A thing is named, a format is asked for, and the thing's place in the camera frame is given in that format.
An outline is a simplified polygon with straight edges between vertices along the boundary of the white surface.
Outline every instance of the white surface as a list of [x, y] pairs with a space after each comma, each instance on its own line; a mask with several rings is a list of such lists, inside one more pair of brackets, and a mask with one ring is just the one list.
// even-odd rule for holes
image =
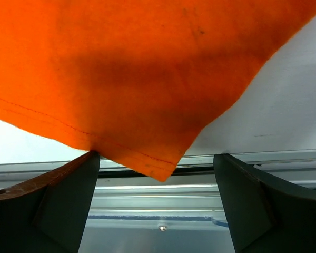
[[[316, 17], [258, 73], [186, 154], [316, 149]], [[0, 163], [72, 160], [84, 151], [0, 121]]]

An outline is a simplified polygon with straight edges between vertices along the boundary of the orange cloth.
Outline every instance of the orange cloth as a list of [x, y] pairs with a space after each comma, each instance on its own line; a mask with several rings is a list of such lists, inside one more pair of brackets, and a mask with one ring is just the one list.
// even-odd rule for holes
[[0, 0], [0, 119], [160, 181], [316, 0]]

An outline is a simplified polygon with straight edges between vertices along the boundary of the stitching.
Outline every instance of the stitching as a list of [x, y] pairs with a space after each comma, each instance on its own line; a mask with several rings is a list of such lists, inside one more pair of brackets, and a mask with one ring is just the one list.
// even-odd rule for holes
[[87, 135], [91, 135], [91, 136], [98, 137], [99, 139], [101, 139], [101, 140], [103, 140], [103, 141], [105, 141], [105, 142], [108, 142], [108, 143], [110, 143], [110, 144], [119, 146], [119, 147], [124, 148], [124, 149], [128, 149], [128, 150], [130, 150], [130, 151], [132, 151], [132, 152], [139, 153], [139, 154], [141, 154], [141, 155], [144, 155], [144, 156], [149, 157], [149, 158], [151, 158], [151, 159], [154, 159], [154, 160], [156, 160], [156, 161], [165, 162], [165, 163], [168, 163], [168, 164], [171, 164], [171, 165], [176, 166], [174, 163], [171, 163], [171, 162], [168, 162], [168, 161], [164, 161], [164, 160], [161, 160], [161, 159], [152, 157], [152, 156], [150, 156], [150, 155], [148, 155], [148, 154], [145, 154], [145, 153], [142, 153], [142, 152], [139, 152], [139, 151], [136, 151], [136, 150], [132, 150], [132, 149], [130, 149], [130, 148], [126, 147], [126, 146], [120, 145], [120, 144], [118, 144], [118, 143], [111, 142], [111, 141], [109, 141], [109, 140], [107, 140], [107, 139], [105, 139], [105, 138], [103, 138], [103, 137], [101, 137], [101, 136], [99, 136], [99, 135], [97, 135], [97, 134], [88, 133], [88, 132], [84, 132], [84, 131], [81, 131], [81, 130], [79, 130], [79, 129], [76, 129], [76, 128], [74, 128], [73, 126], [71, 126], [71, 125], [69, 125], [69, 124], [67, 124], [67, 123], [64, 123], [64, 122], [62, 122], [61, 120], [59, 120], [59, 119], [57, 119], [57, 118], [54, 118], [53, 116], [50, 116], [50, 115], [48, 115], [48, 114], [46, 114], [46, 113], [35, 111], [35, 110], [33, 110], [33, 109], [30, 109], [30, 108], [27, 108], [27, 107], [24, 107], [24, 106], [21, 106], [21, 105], [18, 105], [18, 104], [15, 104], [15, 103], [6, 101], [6, 100], [4, 100], [4, 99], [2, 99], [2, 98], [0, 98], [0, 100], [6, 102], [6, 103], [8, 103], [8, 104], [11, 104], [11, 105], [13, 105], [13, 106], [17, 106], [17, 107], [20, 107], [20, 108], [23, 108], [23, 109], [26, 109], [26, 110], [29, 110], [29, 111], [32, 111], [32, 112], [35, 112], [35, 113], [44, 115], [44, 116], [47, 116], [47, 117], [49, 117], [49, 118], [51, 118], [51, 119], [54, 119], [54, 120], [58, 121], [59, 123], [61, 123], [61, 124], [65, 125], [65, 126], [71, 128], [71, 129], [77, 131], [77, 132], [80, 132], [80, 133], [83, 133], [83, 134], [87, 134]]
[[[50, 123], [50, 122], [48, 122], [48, 121], [44, 121], [44, 120], [40, 120], [40, 119], [35, 119], [35, 118], [33, 118], [33, 117], [26, 116], [26, 115], [24, 115], [24, 114], [22, 114], [22, 113], [19, 113], [19, 112], [10, 110], [10, 109], [3, 108], [3, 107], [1, 107], [1, 106], [0, 106], [0, 109], [1, 109], [1, 110], [4, 110], [4, 111], [7, 111], [7, 112], [15, 113], [15, 114], [18, 114], [18, 115], [22, 115], [22, 116], [24, 116], [24, 117], [26, 117], [26, 118], [28, 118], [28, 119], [40, 121], [40, 122], [43, 122], [43, 123], [46, 123], [46, 124], [49, 124], [49, 125], [52, 125], [52, 126], [55, 126], [55, 127], [56, 127], [55, 124]], [[142, 159], [139, 159], [139, 158], [137, 158], [137, 157], [132, 157], [132, 156], [130, 156], [130, 155], [128, 155], [128, 157], [130, 157], [130, 158], [132, 158], [132, 159], [135, 159], [135, 160], [139, 160], [139, 161], [145, 163], [145, 161], [143, 161]], [[154, 167], [154, 168], [157, 168], [157, 169], [160, 169], [160, 170], [163, 170], [163, 171], [170, 172], [169, 169], [162, 168], [162, 167], [158, 167], [158, 166], [155, 166], [155, 165], [150, 165], [150, 167]]]

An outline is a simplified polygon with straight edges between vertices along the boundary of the screw head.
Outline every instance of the screw head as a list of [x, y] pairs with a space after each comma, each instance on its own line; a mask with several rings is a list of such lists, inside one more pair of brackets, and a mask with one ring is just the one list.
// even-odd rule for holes
[[162, 232], [167, 231], [167, 226], [165, 226], [165, 225], [161, 225], [161, 226], [159, 226], [158, 228], [159, 228], [159, 230], [162, 231]]

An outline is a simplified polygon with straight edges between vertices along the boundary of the towel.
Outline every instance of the towel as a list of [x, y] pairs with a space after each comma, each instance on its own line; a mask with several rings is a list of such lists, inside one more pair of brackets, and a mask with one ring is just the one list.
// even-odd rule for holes
[[0, 119], [165, 181], [314, 15], [316, 0], [0, 0]]

